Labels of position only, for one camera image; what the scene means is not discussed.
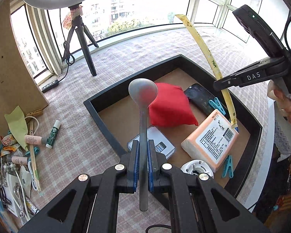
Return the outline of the right hand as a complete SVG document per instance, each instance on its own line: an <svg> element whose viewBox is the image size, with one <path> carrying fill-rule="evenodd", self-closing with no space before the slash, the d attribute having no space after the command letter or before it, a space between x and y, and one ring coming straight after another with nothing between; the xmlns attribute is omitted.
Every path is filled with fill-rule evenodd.
<svg viewBox="0 0 291 233"><path fill-rule="evenodd" d="M273 81L269 81L267 96L276 101L279 113L291 124L291 99Z"/></svg>

